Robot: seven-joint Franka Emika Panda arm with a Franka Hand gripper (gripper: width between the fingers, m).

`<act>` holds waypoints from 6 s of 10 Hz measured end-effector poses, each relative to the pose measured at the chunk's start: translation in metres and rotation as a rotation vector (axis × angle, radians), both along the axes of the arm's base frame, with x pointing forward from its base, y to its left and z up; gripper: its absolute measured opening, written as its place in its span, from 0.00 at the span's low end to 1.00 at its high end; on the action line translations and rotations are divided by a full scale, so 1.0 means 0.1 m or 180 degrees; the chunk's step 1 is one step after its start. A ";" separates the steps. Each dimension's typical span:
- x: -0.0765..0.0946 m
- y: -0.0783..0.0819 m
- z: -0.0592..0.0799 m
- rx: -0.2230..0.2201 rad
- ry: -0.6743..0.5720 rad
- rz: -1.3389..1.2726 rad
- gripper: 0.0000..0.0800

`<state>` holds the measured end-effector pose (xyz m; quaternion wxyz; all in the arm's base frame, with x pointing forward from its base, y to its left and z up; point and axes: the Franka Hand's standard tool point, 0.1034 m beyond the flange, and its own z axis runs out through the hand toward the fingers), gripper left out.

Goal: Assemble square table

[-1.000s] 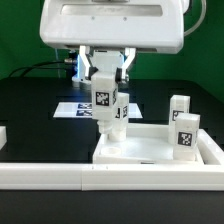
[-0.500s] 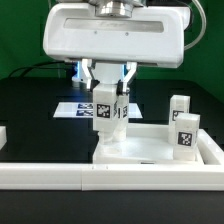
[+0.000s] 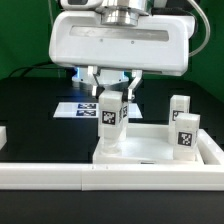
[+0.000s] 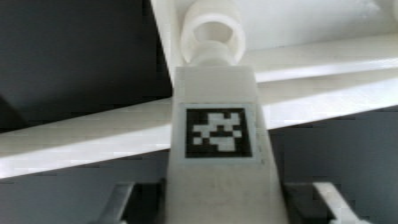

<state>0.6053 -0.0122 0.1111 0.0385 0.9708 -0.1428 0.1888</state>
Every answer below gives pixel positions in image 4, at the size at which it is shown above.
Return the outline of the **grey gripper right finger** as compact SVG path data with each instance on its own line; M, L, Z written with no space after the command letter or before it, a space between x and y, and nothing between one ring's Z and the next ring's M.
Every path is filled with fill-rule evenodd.
M289 224L371 224L360 219L330 182L282 184Z

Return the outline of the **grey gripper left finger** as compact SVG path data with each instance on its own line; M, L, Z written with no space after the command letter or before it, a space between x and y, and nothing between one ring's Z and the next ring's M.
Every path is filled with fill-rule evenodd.
M163 194L161 183L117 183L89 224L163 224Z

